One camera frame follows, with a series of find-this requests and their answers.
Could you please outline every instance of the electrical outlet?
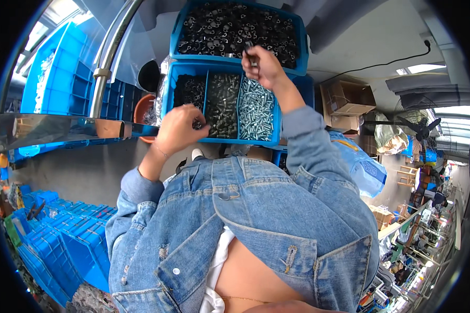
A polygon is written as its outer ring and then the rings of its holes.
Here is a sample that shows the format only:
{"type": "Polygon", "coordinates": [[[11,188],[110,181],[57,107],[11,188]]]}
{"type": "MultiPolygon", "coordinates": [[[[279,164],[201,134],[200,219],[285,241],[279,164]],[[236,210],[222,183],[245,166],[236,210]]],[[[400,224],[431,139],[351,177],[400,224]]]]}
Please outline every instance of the electrical outlet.
{"type": "Polygon", "coordinates": [[[435,38],[433,38],[433,36],[430,32],[421,33],[420,37],[421,37],[422,41],[425,41],[425,40],[430,41],[430,46],[435,46],[437,44],[435,42],[435,38]]]}

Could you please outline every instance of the jacket button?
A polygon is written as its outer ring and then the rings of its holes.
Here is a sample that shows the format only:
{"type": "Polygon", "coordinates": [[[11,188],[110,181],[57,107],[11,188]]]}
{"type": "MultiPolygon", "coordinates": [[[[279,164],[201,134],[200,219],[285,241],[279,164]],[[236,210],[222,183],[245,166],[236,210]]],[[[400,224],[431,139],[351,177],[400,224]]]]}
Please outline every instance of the jacket button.
{"type": "Polygon", "coordinates": [[[220,193],[218,197],[219,199],[224,200],[224,201],[230,200],[230,196],[227,195],[226,193],[220,193]]]}

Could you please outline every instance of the white sneaker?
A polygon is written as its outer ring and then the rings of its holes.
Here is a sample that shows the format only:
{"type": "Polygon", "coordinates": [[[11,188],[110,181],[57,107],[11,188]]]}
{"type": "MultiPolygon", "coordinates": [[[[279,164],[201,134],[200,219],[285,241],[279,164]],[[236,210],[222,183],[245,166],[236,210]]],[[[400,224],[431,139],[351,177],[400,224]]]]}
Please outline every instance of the white sneaker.
{"type": "Polygon", "coordinates": [[[198,157],[198,156],[204,156],[204,155],[203,155],[203,152],[202,152],[201,149],[195,148],[195,149],[191,152],[191,159],[192,159],[192,161],[193,161],[196,157],[198,157]]]}

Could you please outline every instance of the orange bowl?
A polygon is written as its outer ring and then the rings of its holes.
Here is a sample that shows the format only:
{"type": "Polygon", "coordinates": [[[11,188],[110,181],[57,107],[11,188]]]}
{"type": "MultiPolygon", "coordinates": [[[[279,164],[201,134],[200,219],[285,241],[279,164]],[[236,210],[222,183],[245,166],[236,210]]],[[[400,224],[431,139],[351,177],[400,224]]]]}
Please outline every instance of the orange bowl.
{"type": "MultiPolygon", "coordinates": [[[[144,115],[146,112],[153,107],[155,104],[155,96],[154,95],[146,95],[142,97],[139,102],[136,104],[136,108],[134,109],[134,122],[139,124],[144,124],[144,115]]],[[[148,136],[148,137],[139,137],[142,141],[146,143],[153,143],[155,141],[155,137],[148,136]]]]}

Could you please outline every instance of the denim jacket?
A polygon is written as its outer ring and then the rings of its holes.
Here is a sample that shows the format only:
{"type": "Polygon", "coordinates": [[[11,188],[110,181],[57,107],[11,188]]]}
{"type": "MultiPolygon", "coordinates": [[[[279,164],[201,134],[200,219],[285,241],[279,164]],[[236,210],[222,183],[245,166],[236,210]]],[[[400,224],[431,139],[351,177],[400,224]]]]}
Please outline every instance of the denim jacket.
{"type": "Polygon", "coordinates": [[[320,114],[294,110],[283,132],[291,176],[235,153],[193,161],[165,189],[123,177],[106,225],[121,312],[198,312],[224,225],[307,303],[355,312],[379,263],[376,220],[320,114]]]}

